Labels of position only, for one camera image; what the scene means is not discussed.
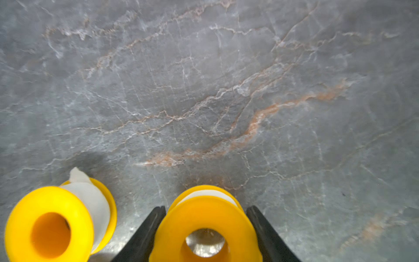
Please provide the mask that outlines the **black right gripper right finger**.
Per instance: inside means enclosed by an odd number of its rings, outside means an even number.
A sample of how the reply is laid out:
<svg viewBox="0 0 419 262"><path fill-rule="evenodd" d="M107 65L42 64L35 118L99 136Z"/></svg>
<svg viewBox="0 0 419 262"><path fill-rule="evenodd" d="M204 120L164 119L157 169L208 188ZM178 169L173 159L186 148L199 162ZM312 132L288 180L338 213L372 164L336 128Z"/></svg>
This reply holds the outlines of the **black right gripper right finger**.
<svg viewBox="0 0 419 262"><path fill-rule="evenodd" d="M248 207L246 215L255 229L263 262L301 262L256 206Z"/></svg>

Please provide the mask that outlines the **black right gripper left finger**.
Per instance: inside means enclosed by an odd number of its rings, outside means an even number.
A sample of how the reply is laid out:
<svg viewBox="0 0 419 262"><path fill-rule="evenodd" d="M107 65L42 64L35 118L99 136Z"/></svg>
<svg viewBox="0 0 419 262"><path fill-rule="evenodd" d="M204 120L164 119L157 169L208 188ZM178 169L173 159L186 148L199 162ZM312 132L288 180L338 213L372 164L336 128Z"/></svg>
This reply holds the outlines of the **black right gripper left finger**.
<svg viewBox="0 0 419 262"><path fill-rule="evenodd" d="M164 206L155 207L127 244L111 260L112 262L148 262L153 250L155 235L166 216Z"/></svg>

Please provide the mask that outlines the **yellow sealing tape roll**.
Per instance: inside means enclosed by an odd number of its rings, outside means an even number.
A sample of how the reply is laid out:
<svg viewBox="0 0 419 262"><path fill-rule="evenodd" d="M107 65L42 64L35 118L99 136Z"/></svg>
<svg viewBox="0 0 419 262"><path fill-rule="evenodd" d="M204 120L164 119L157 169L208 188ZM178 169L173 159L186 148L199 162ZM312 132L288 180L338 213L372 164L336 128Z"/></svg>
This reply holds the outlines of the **yellow sealing tape roll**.
<svg viewBox="0 0 419 262"><path fill-rule="evenodd" d="M225 239L216 255L203 258L187 246L198 229L212 229ZM261 262L258 238L240 203L226 190L195 186L179 195L159 225L151 262Z"/></svg>
<svg viewBox="0 0 419 262"><path fill-rule="evenodd" d="M75 167L65 183L36 189L15 205L5 251L11 262L86 262L109 243L116 226L109 189Z"/></svg>

